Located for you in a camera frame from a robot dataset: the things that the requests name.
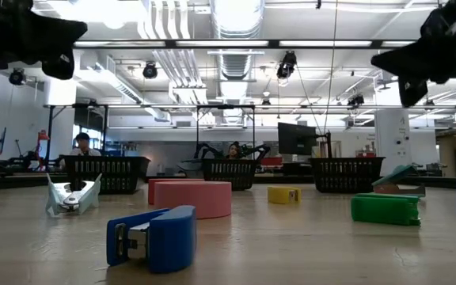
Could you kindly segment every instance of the cable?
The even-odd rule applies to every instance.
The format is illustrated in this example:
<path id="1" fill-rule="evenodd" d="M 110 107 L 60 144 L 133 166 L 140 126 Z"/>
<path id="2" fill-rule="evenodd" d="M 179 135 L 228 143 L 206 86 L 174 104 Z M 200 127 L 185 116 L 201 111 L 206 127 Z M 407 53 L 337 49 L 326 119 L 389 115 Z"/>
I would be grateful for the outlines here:
<path id="1" fill-rule="evenodd" d="M 296 64 L 296 66 L 297 66 L 298 76 L 300 77 L 300 83 L 302 83 L 302 88 L 304 90 L 304 95 L 306 95 L 307 103 L 309 104 L 310 111 L 313 113 L 314 122 L 316 122 L 317 129 L 320 131 L 320 135 L 322 135 L 321 127 L 320 127 L 320 124 L 317 123 L 316 115 L 314 115 L 313 105 L 310 102 L 309 95 L 307 95 L 306 86 L 304 85 L 304 81 L 302 80 L 302 74 L 300 73 L 300 67 L 298 66 L 298 63 Z"/>
<path id="2" fill-rule="evenodd" d="M 326 122 L 329 118 L 329 107 L 330 107 L 330 98 L 332 98 L 332 83 L 333 83 L 333 64 L 334 59 L 336 57 L 336 39 L 337 39 L 337 14 L 338 14 L 338 7 L 339 0 L 336 0 L 336 16 L 333 24 L 333 46 L 332 46 L 332 64 L 330 65 L 330 82 L 329 82 L 329 99 L 326 103 L 326 113 L 325 113 L 325 127 L 323 128 L 323 132 L 326 133 Z"/>

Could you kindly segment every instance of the ceiling duct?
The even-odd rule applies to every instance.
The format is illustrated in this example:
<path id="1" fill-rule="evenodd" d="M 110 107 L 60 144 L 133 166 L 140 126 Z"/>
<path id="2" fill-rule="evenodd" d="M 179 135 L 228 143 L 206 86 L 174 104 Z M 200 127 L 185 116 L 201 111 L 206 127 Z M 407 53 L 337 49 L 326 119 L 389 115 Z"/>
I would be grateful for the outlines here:
<path id="1" fill-rule="evenodd" d="M 218 39 L 246 40 L 260 36 L 265 0 L 210 0 L 212 23 Z M 219 55 L 218 67 L 221 94 L 239 102 L 245 97 L 254 55 Z"/>

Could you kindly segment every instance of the monitor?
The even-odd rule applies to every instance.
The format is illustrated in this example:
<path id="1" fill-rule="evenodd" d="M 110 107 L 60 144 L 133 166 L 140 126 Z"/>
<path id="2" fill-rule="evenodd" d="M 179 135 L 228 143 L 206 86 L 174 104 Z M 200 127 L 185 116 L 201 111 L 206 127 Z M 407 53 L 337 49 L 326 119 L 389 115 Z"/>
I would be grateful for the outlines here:
<path id="1" fill-rule="evenodd" d="M 316 142 L 316 128 L 278 123 L 279 153 L 311 155 Z"/>

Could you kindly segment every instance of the laundry basket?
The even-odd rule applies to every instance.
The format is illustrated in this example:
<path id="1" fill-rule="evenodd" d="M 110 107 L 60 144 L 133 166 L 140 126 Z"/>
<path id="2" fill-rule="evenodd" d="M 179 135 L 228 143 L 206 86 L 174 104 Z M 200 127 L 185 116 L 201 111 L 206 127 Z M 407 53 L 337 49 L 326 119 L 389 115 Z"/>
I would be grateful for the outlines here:
<path id="1" fill-rule="evenodd" d="M 150 160 L 144 157 L 64 157 L 70 186 L 79 190 L 82 181 L 95 181 L 101 173 L 100 194 L 133 194 L 144 178 Z"/>
<path id="2" fill-rule="evenodd" d="M 372 192 L 384 158 L 310 158 L 316 189 L 322 193 Z"/>
<path id="3" fill-rule="evenodd" d="M 205 181 L 231 182 L 233 191 L 250 189 L 254 182 L 257 161 L 249 159 L 197 159 L 183 161 L 179 167 L 187 178 L 203 178 Z"/>

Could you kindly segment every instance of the exposed ceiling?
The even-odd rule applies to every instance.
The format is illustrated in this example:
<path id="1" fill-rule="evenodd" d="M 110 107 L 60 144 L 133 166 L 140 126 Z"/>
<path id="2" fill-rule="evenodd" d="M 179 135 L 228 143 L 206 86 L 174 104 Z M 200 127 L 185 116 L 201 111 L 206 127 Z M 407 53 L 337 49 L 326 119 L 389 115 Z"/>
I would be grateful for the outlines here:
<path id="1" fill-rule="evenodd" d="M 138 21 L 141 19 L 140 0 L 116 2 L 116 8 L 112 9 L 111 15 L 125 21 L 123 27 L 118 29 L 107 28 L 103 22 L 106 14 L 94 13 L 93 10 L 89 13 L 86 11 L 74 13 L 75 11 L 72 10 L 74 7 L 70 2 L 35 1 L 35 11 L 49 17 L 87 21 L 89 31 L 82 40 L 142 39 L 137 29 Z M 234 5 L 239 2 L 241 0 L 233 0 Z M 414 40 L 419 37 L 420 26 L 430 10 L 438 4 L 437 0 L 341 0 L 338 3 L 333 0 L 323 0 L 322 2 L 321 9 L 315 9 L 316 1 L 266 0 L 260 38 L 332 40 L 335 33 L 336 39 L 346 40 Z M 163 25 L 167 32 L 167 2 L 164 1 L 163 4 L 165 6 Z M 188 8 L 188 29 L 191 38 L 214 38 L 209 1 L 190 0 Z M 243 19 L 234 19 L 234 21 L 243 21 Z M 374 91 L 372 77 L 377 75 L 378 71 L 371 66 L 371 57 L 378 53 L 377 50 L 297 50 L 295 54 L 298 68 L 289 78 L 288 84 L 278 88 L 275 68 L 282 60 L 285 51 L 285 49 L 264 50 L 263 55 L 255 55 L 252 72 L 247 78 L 249 84 L 245 99 L 241 100 L 242 104 L 253 102 L 259 105 L 264 98 L 264 91 L 270 93 L 269 98 L 273 105 L 299 105 L 307 102 L 307 97 L 311 103 L 320 105 L 335 105 L 338 102 L 345 104 L 346 100 L 355 93 L 363 94 L 366 104 L 374 103 L 374 93 L 377 91 Z M 159 64 L 158 76 L 155 79 L 144 79 L 142 75 L 146 62 L 157 61 L 151 50 L 100 49 L 95 51 L 95 55 L 102 65 L 105 64 L 108 56 L 111 57 L 116 63 L 115 72 L 135 87 L 147 102 L 174 104 L 169 96 L 169 78 Z M 202 81 L 207 88 L 207 99 L 211 103 L 222 102 L 224 98 L 219 91 L 219 73 L 215 56 L 208 55 L 207 50 L 194 50 L 194 56 Z M 124 99 L 121 99 L 121 93 L 104 82 L 103 78 L 98 77 L 94 71 L 85 70 L 85 66 L 82 70 L 77 70 L 75 75 L 79 80 L 79 97 L 94 97 L 98 102 L 107 104 L 124 102 Z M 428 96 L 437 98 L 441 105 L 456 105 L 456 95 L 440 100 L 448 92 L 455 90 L 456 80 L 446 85 L 430 84 Z M 126 113 L 122 110 L 117 112 L 127 115 L 146 114 L 135 110 L 127 110 Z M 454 111 L 451 110 L 437 112 L 437 114 L 444 114 L 439 117 L 445 118 L 453 113 Z"/>

